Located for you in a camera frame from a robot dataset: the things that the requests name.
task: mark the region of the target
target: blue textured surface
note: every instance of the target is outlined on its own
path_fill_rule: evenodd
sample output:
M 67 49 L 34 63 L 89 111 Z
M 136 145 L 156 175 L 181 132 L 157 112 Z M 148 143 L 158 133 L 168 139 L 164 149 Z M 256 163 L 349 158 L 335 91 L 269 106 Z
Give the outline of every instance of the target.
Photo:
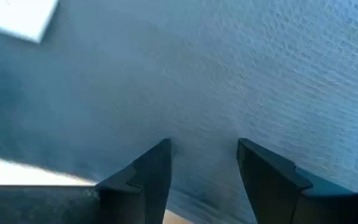
M 165 137 L 197 223 L 255 222 L 238 137 L 358 190 L 358 1 L 61 0 L 41 45 L 0 35 L 0 157 L 98 181 Z

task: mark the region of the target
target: textured wall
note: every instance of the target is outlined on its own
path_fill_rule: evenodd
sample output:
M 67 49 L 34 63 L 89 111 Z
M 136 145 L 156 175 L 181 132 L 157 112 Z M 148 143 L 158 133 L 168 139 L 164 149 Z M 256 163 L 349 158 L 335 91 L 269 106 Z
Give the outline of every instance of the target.
M 0 35 L 0 157 L 101 180 L 165 137 L 169 208 L 252 223 L 247 137 L 358 190 L 358 1 L 61 0 Z

